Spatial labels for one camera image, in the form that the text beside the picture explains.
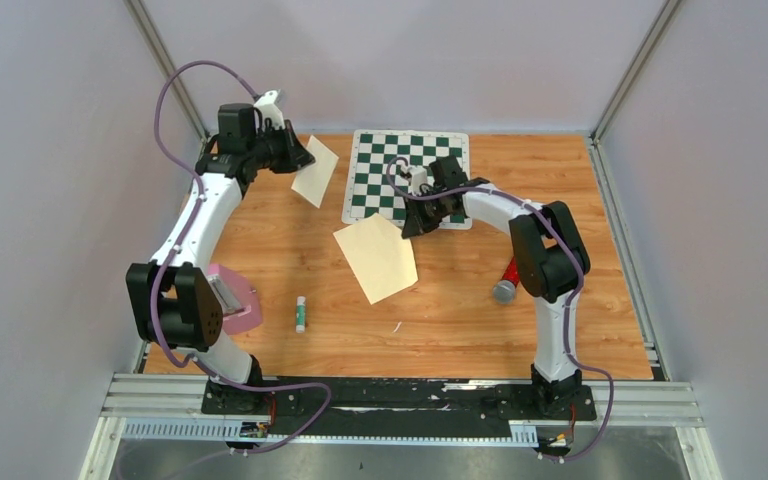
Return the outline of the red glitter microphone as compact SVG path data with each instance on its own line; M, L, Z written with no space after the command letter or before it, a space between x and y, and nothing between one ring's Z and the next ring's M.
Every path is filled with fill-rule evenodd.
M516 259L511 258L500 280L494 285L492 295L494 300L502 305L512 303L517 295L519 274Z

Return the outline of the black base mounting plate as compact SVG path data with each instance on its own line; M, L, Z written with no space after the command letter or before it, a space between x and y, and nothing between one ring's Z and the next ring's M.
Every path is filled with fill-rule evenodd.
M351 437L502 438L512 420L593 421L588 387L543 401L528 384L364 377L268 378L261 393L206 382L207 415L263 416L272 432Z

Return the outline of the cream envelope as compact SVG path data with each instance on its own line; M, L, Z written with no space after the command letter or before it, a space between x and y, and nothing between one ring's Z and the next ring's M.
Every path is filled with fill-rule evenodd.
M370 304L378 303L418 281L412 243L380 214L333 233L353 275Z

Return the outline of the tan paper letter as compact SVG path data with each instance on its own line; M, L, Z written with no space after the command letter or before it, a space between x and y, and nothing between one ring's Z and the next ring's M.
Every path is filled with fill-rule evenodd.
M291 190L315 208L320 208L339 156L315 136L309 138L306 148L314 162L296 174Z

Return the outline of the green white glue stick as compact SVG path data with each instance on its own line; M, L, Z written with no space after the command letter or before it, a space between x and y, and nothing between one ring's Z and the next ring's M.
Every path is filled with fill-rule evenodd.
M299 334L306 332L306 297L298 296L295 308L295 331Z

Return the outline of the green white chessboard mat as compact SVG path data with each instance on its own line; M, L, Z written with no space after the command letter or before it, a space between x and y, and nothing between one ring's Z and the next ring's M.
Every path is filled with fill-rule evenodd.
M469 136L459 132L359 129L354 133L342 207L342 222L355 224L374 214L401 227L404 199L385 178L387 163L403 157L426 169L439 157L454 156L470 174Z

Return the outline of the aluminium frame rail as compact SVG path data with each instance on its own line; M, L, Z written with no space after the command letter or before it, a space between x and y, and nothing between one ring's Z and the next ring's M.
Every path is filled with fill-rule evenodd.
M116 374L81 471L82 479L105 479L112 472L124 439L238 441L245 416L209 416L200 411L207 379L200 375ZM681 444L681 462L692 478L716 478L704 421L690 384L686 382L619 381L610 388L592 381L593 404L608 413L612 427L670 427ZM362 446L510 447L529 450L546 420L514 419L499 436L362 436L300 435L298 444Z

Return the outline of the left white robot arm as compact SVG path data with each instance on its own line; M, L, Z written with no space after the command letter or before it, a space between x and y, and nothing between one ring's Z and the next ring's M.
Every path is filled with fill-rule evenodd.
M225 104L218 133L194 167L192 190L166 242L125 277L138 335L206 369L205 414L263 414L268 394L257 359L233 341L263 322L254 287L212 262L225 224L259 171L295 173L315 162L269 91Z

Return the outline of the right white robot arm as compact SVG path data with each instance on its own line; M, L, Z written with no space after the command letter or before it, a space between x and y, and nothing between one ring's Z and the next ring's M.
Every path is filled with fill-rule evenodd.
M581 391L575 323L578 300L590 260L569 207L536 203L499 189L484 178L470 178L454 156L429 167L403 157L388 162L385 178L407 181L395 192L405 204L405 239L438 229L444 218L462 215L507 234L520 285L534 299L537 350L531 365L531 399L537 413L556 417Z

